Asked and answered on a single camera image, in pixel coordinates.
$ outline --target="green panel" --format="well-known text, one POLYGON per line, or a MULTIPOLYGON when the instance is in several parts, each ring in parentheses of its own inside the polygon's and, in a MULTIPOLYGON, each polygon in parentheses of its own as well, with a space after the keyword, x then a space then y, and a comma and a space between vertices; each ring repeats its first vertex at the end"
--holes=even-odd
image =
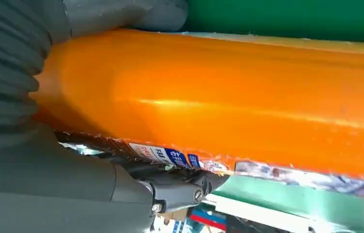
POLYGON ((364 0, 189 0, 185 31, 364 41, 364 0))
POLYGON ((323 219, 352 230, 364 228, 364 198, 360 197, 245 176, 232 176, 214 194, 289 214, 323 219))

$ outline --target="screw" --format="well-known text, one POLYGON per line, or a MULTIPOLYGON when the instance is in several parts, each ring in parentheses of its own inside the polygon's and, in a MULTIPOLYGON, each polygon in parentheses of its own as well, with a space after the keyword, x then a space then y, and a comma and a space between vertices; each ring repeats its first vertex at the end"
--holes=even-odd
POLYGON ((156 213, 159 213, 162 210, 162 208, 163 208, 162 204, 160 204, 160 203, 154 204, 152 206, 152 211, 156 212, 156 213))
POLYGON ((193 201, 196 204, 199 204, 203 199, 203 190, 198 188, 196 189, 195 193, 193 194, 193 201))

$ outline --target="red stripe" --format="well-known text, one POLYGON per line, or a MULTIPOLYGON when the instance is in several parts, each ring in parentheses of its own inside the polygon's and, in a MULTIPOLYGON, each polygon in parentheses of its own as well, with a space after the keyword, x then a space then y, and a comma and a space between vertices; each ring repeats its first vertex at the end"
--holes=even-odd
POLYGON ((196 222, 201 222, 205 225, 209 225, 211 227, 216 227, 222 231, 226 231, 226 225, 224 224, 221 224, 221 223, 217 223, 217 222, 214 222, 214 221, 211 221, 209 219, 206 219, 204 217, 200 217, 200 216, 197 216, 197 215, 191 215, 189 217, 190 219, 192 219, 193 221, 196 221, 196 222))

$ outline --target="printed label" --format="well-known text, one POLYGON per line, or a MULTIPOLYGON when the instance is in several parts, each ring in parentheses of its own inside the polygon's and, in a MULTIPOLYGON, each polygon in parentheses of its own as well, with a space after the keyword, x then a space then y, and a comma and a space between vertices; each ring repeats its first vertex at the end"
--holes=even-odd
POLYGON ((150 146, 135 144, 135 143, 129 143, 130 147, 141 157, 146 157, 148 159, 151 159, 153 161, 160 162, 158 158, 156 158, 153 151, 150 149, 150 146))
POLYGON ((168 149, 165 148, 165 151, 168 155, 168 157, 170 158, 170 160, 179 166, 185 166, 185 167, 189 167, 188 162, 186 161, 185 155, 177 150, 173 150, 173 149, 168 149))
POLYGON ((189 162, 193 167, 200 168, 199 158, 194 154, 188 154, 189 162))
POLYGON ((224 171, 228 171, 227 167, 221 163, 217 163, 215 161, 200 161, 200 167, 204 170, 207 171, 212 171, 212 172, 224 172, 224 171))
POLYGON ((155 154, 156 158, 158 158, 161 162, 163 162, 165 164, 172 163, 172 161, 166 154, 165 149, 163 149, 161 147, 150 147, 150 149, 152 150, 153 154, 155 154))

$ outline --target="gray rubber bellows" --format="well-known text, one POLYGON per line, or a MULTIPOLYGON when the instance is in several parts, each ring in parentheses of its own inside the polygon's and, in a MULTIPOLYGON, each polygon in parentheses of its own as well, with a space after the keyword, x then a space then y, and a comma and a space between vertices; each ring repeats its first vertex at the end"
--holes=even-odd
POLYGON ((186 0, 64 0, 73 37, 131 25, 175 32, 188 16, 186 0))

